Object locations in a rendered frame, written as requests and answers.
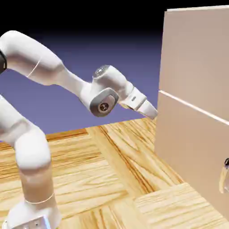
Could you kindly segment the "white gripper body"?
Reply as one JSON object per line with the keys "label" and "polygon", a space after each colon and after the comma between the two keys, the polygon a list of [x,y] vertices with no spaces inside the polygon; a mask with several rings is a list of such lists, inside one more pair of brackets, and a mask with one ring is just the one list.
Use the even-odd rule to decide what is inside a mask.
{"label": "white gripper body", "polygon": [[137,112],[150,119],[157,117],[157,109],[147,99],[140,105]]}

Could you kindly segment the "beige cabinet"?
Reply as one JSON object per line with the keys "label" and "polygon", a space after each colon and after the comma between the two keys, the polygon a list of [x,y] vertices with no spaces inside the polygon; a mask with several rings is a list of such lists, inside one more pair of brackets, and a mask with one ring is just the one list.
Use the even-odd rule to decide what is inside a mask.
{"label": "beige cabinet", "polygon": [[229,220],[229,5],[165,12],[155,152]]}

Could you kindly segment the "beige cabinet door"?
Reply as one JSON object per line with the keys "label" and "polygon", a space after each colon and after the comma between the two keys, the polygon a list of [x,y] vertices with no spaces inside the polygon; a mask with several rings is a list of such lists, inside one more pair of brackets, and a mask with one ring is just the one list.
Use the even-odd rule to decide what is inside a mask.
{"label": "beige cabinet door", "polygon": [[159,88],[229,121],[229,5],[165,12]]}
{"label": "beige cabinet door", "polygon": [[229,220],[229,173],[228,191],[219,189],[229,125],[159,93],[155,152]]}

